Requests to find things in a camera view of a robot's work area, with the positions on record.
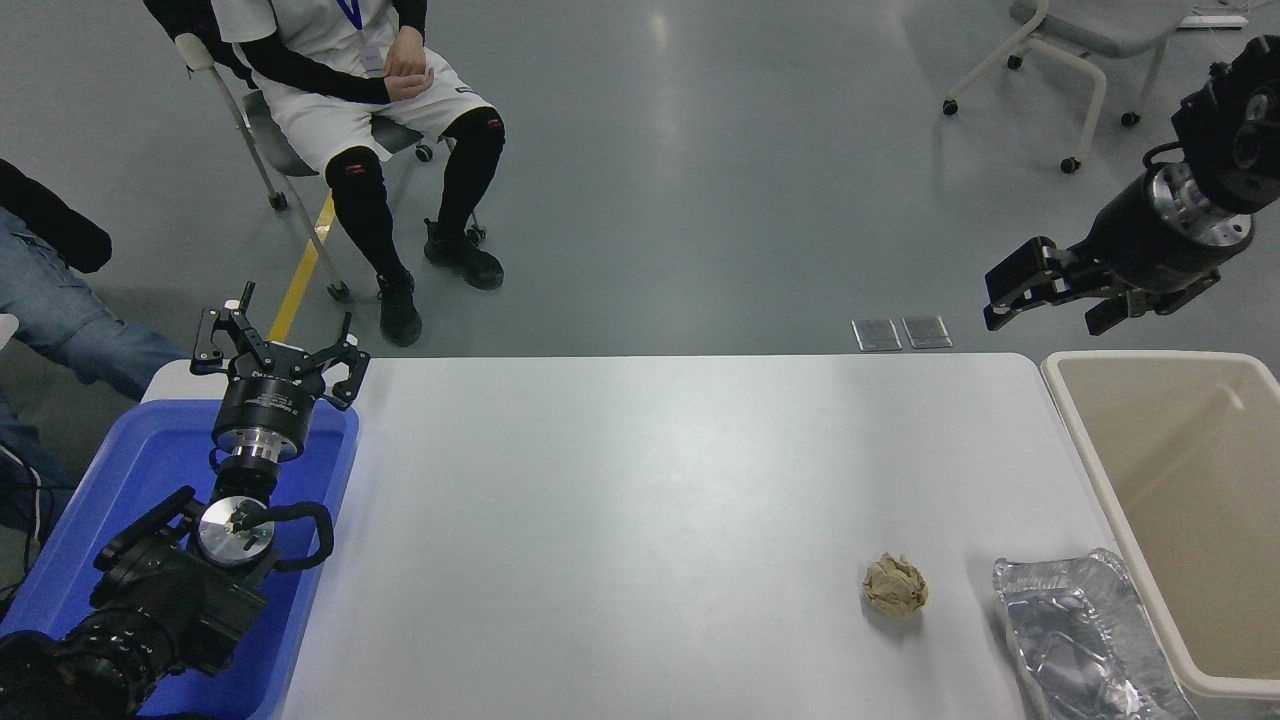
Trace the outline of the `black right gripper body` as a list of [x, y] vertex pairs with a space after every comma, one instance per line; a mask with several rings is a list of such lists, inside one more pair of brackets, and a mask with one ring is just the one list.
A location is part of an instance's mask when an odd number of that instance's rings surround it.
[[1165, 178], [1138, 178], [1094, 218], [1085, 258], [1098, 261], [1134, 288], [1172, 293], [1226, 261], [1226, 249], [1211, 246], [1181, 225], [1170, 208]]

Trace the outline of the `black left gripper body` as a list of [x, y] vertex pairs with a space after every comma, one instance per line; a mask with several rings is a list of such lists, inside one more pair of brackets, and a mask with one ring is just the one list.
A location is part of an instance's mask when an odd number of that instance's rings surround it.
[[271, 430], [291, 443], [307, 439], [314, 406], [324, 392], [317, 375], [294, 378], [293, 366], [306, 352], [287, 345], [269, 347], [273, 365], [266, 369], [250, 352], [230, 361], [229, 382], [212, 427], [216, 443], [230, 443], [237, 430]]

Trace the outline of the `seated person's left hand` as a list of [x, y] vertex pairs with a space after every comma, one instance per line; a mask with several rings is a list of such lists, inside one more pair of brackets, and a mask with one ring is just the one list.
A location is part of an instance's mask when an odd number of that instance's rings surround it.
[[399, 27], [387, 50], [383, 74], [387, 79], [426, 77], [428, 63], [420, 29], [411, 26]]

